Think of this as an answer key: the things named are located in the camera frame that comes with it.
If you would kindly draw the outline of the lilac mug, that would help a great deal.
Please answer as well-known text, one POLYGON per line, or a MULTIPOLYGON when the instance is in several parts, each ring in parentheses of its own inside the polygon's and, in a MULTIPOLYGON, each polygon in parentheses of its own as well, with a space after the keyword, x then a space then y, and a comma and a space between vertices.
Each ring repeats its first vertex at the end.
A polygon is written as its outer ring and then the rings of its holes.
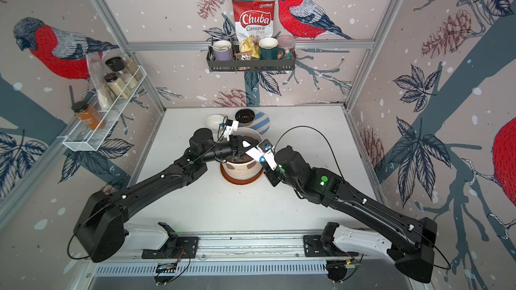
POLYGON ((230 61, 233 59, 232 43, 228 40, 213 42, 212 53, 217 61, 230 61))

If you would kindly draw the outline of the dark wall shelf basket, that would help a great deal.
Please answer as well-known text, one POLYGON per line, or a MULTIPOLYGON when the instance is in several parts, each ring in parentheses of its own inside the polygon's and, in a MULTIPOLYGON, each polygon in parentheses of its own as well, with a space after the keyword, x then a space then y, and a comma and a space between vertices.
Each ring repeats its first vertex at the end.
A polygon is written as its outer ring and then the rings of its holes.
POLYGON ((297 59, 279 59, 279 60, 239 60, 236 54, 239 53, 239 47, 233 45, 231 52, 232 60, 217 60, 214 49, 210 47, 206 55, 207 65, 213 72, 241 72, 241 71, 293 71, 297 59))

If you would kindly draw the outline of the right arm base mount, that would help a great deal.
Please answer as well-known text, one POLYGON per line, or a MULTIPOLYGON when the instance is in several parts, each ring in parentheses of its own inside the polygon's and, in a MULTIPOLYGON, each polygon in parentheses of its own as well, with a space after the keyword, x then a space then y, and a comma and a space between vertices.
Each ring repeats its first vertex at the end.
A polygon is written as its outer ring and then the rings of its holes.
POLYGON ((325 226, 321 235, 304 235, 304 254, 306 257, 330 257, 330 256, 349 256, 355 257, 358 252, 344 252, 334 243, 334 233, 340 227, 338 223, 329 222, 325 226))

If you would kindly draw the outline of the clear plastic bag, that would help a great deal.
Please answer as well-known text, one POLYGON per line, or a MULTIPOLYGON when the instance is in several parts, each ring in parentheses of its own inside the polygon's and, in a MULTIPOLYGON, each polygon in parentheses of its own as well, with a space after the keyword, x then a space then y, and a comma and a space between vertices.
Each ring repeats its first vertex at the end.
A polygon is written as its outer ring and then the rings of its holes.
POLYGON ((97 92, 99 107, 102 111, 107 111, 114 104, 116 96, 104 79, 106 72, 103 68, 102 59, 97 52, 91 52, 86 54, 86 61, 90 78, 97 92))

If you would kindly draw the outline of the white ceramic flower pot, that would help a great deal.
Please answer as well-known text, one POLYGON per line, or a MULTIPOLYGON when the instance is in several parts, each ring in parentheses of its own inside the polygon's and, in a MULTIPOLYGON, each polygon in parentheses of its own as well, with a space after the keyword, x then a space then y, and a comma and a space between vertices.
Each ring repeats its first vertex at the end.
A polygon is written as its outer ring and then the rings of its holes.
MULTIPOLYGON (((234 132, 236 136, 243 136, 246 141, 261 142, 262 136, 251 128, 239 128, 234 132)), ((262 174, 262 166, 254 161, 250 156, 244 154, 244 156, 232 162, 231 158, 227 159, 227 162, 223 162, 220 165, 221 173, 223 177, 234 185, 247 185, 259 178, 262 174)))

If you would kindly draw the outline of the pink lidded glass jar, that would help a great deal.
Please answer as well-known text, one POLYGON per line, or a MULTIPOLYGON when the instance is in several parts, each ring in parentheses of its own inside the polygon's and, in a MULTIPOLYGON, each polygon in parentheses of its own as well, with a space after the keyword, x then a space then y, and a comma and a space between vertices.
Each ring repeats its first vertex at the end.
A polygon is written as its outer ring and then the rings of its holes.
POLYGON ((279 59, 294 59, 296 39, 293 35, 280 35, 277 37, 278 41, 278 60, 279 59))

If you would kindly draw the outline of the small black bowl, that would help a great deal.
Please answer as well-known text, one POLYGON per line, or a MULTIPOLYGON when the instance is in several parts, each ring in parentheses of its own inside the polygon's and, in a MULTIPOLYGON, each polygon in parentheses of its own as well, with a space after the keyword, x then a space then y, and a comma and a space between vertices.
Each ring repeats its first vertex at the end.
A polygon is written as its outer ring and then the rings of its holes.
POLYGON ((255 112, 251 109, 241 109, 236 112, 235 120, 239 122, 240 127, 248 127, 255 120, 255 112))

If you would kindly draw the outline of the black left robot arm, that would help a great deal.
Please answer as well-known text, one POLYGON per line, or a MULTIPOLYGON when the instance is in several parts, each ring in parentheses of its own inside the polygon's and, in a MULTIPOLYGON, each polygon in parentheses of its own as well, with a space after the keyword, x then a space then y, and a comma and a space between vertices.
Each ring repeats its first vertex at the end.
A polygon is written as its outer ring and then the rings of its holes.
POLYGON ((146 206, 174 190, 186 187, 207 172, 207 163, 227 158, 239 160, 259 141, 250 136, 231 135, 226 142, 215 142, 208 128, 195 131, 189 147, 168 168, 133 186, 110 195, 93 193, 87 200, 73 228, 78 239, 94 263, 115 255, 128 235, 124 223, 146 206))

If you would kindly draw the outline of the blue white scrub brush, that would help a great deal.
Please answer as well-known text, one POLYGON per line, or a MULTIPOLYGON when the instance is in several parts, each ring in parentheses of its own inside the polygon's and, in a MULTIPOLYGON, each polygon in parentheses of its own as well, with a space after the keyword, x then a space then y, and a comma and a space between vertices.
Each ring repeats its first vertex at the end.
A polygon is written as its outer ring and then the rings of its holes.
POLYGON ((266 153, 266 149, 260 146, 255 146, 250 148, 245 154, 250 156, 254 161, 262 163, 267 162, 265 157, 266 153))

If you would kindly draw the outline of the red Chuba chips bag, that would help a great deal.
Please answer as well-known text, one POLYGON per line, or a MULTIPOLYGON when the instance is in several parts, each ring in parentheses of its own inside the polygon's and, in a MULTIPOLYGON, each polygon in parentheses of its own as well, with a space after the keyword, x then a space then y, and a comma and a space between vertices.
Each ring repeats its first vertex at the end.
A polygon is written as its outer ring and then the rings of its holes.
POLYGON ((232 0, 232 6, 239 50, 259 59, 259 41, 272 37, 274 32, 275 2, 232 0))

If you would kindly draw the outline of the black lidded spice jar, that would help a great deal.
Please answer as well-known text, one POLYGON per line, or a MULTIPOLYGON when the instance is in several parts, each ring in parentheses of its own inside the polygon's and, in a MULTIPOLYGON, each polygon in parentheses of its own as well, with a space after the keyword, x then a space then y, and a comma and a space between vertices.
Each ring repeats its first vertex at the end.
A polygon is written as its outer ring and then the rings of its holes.
POLYGON ((126 63, 122 57, 115 56, 105 61, 106 66, 115 73, 127 85, 129 90, 138 86, 138 81, 134 75, 127 69, 126 63))
POLYGON ((115 96, 119 99, 130 99, 131 92, 127 85, 115 73, 108 73, 104 76, 104 80, 115 96))

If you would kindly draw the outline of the small white bowl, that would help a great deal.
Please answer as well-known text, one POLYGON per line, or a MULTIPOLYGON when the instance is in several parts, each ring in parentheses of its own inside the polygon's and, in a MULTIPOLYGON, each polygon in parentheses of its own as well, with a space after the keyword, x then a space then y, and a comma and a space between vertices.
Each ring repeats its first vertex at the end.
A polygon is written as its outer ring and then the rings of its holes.
POLYGON ((214 114, 210 115, 206 118, 205 125, 207 128, 217 131, 220 128, 221 124, 226 122, 224 115, 214 114))

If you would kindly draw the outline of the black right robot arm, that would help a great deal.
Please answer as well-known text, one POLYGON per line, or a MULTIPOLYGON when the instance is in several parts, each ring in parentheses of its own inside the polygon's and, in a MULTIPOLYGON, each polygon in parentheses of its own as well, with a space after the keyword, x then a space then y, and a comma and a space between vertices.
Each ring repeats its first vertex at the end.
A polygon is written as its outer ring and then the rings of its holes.
POLYGON ((402 274, 420 283, 430 282, 438 231, 434 220, 417 220, 387 208, 341 175, 310 166, 291 146, 276 152, 266 142, 259 161, 273 186, 289 185, 299 198, 345 213, 372 228, 390 242, 385 253, 402 274))

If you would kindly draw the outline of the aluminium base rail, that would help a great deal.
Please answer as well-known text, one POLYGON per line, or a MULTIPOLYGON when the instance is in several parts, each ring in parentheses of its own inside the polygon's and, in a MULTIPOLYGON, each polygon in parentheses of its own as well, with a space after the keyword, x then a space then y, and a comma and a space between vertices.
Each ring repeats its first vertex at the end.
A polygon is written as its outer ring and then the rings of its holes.
MULTIPOLYGON (((133 253, 138 259, 143 259, 142 251, 144 249, 157 250, 168 238, 164 229, 153 230, 134 226, 126 228, 125 231, 128 235, 125 237, 122 248, 111 258, 133 253)), ((321 235, 322 231, 314 231, 311 234, 321 235)), ((304 235, 309 234, 291 231, 286 233, 197 235, 200 241, 195 259, 206 260, 226 256, 234 256, 239 259, 274 256, 284 258, 306 257, 304 254, 304 235)), ((390 242, 375 231, 356 230, 340 225, 336 229, 334 237, 335 245, 344 252, 358 252, 393 263, 385 253, 390 242)))

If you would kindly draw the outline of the orange spice jar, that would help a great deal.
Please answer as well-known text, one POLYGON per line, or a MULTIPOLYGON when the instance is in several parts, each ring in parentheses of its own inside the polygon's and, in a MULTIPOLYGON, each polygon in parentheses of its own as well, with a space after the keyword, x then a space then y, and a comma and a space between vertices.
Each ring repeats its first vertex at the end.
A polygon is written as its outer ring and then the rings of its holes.
POLYGON ((90 130, 103 129, 105 127, 105 122, 100 113, 87 102, 78 101, 72 104, 71 109, 90 130))

